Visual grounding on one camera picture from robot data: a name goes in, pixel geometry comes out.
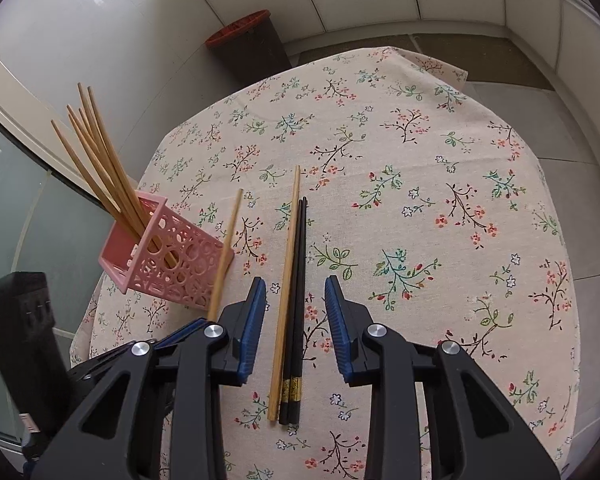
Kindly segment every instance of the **tablecloth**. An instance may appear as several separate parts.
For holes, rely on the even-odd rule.
[[[564,466],[579,339],[560,224],[538,160],[508,124],[462,94],[466,76],[392,47],[353,50],[232,94],[155,152],[139,189],[167,196],[218,238],[235,191],[245,190],[223,304],[243,300],[253,276],[267,283],[254,373],[246,386],[222,390],[230,479],[364,476],[370,389],[349,388],[337,371],[322,298],[330,274],[347,299],[408,340],[460,343]],[[304,385],[301,423],[286,428],[270,425],[266,412],[296,164],[308,199]],[[72,361],[161,338],[200,315],[123,295],[104,276]]]

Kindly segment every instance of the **brown trash can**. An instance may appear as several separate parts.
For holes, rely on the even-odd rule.
[[[206,47],[243,86],[291,68],[270,16],[268,10],[259,10],[205,41]]]

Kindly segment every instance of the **floral tablecloth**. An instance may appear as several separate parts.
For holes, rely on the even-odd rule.
[[[459,342],[564,466],[580,358],[560,225],[538,160],[461,93],[465,79],[413,52],[353,50],[213,104],[155,152],[140,189],[167,196],[218,238],[236,189],[245,190],[223,304],[243,300],[253,276],[267,283],[254,373],[222,391],[230,479],[364,476],[370,389],[349,388],[337,371],[322,299],[330,274],[347,299],[408,340]],[[304,385],[301,423],[285,428],[266,411],[296,164],[309,205]],[[105,276],[72,360],[161,338],[202,314],[122,295]],[[163,462],[166,471],[166,450]]]

